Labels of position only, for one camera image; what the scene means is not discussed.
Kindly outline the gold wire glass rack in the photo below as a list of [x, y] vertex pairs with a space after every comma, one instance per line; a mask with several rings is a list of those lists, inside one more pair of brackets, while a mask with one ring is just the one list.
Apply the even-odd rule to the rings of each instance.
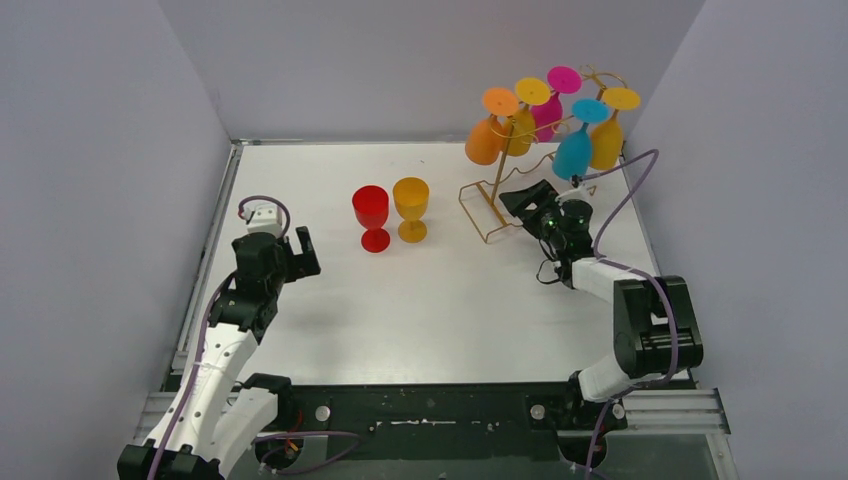
[[[490, 243], [495, 234], [515, 224], [498, 198], [498, 195], [503, 193], [505, 184], [515, 176], [526, 176], [537, 171], [544, 164], [552, 167], [561, 141], [580, 127], [580, 122], [571, 113], [574, 102], [584, 98], [600, 100], [603, 91], [611, 87], [632, 89], [629, 82], [617, 73], [597, 69], [592, 65], [581, 65], [574, 69], [582, 77], [582, 88], [575, 94], [560, 96], [564, 117], [559, 121], [553, 138], [543, 143], [539, 143], [536, 138], [528, 153], [520, 157], [507, 156], [504, 146], [498, 159], [493, 164], [486, 165], [495, 169], [493, 178], [472, 181], [459, 188], [458, 202], [484, 243]], [[589, 126], [589, 137], [599, 124]]]

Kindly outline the red wine glass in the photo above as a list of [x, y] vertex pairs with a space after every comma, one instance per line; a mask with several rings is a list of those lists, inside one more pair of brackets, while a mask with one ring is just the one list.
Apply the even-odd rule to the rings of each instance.
[[361, 246], [369, 253], [385, 251], [391, 242], [384, 228], [389, 216], [388, 193], [377, 185], [363, 186], [353, 194], [352, 206], [357, 221], [365, 229]]

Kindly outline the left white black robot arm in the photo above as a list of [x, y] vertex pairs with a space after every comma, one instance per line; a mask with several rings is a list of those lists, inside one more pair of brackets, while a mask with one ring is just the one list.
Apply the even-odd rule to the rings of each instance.
[[321, 271], [308, 228], [295, 233], [300, 253], [267, 232], [233, 241], [236, 269], [207, 307], [193, 362], [161, 420], [141, 444], [124, 447], [120, 478], [225, 479], [264, 428], [295, 424], [290, 378], [239, 377], [278, 313], [283, 286]]

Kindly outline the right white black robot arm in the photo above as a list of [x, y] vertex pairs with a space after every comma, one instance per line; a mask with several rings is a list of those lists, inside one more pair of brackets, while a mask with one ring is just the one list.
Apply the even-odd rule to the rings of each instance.
[[640, 384], [699, 366], [704, 347], [690, 292], [680, 276], [650, 276], [597, 253], [592, 206], [563, 198], [546, 180], [500, 200], [542, 246], [558, 282], [612, 307], [612, 352], [573, 376], [579, 391], [563, 401], [565, 419], [585, 429], [603, 415], [603, 401]]

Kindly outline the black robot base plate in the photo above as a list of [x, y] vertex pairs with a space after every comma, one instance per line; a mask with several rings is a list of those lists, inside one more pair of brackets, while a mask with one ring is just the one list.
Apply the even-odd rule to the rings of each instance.
[[350, 460], [565, 457], [598, 465], [605, 435], [624, 430], [620, 403], [584, 400], [571, 382], [313, 385], [285, 390], [268, 431], [351, 432]]

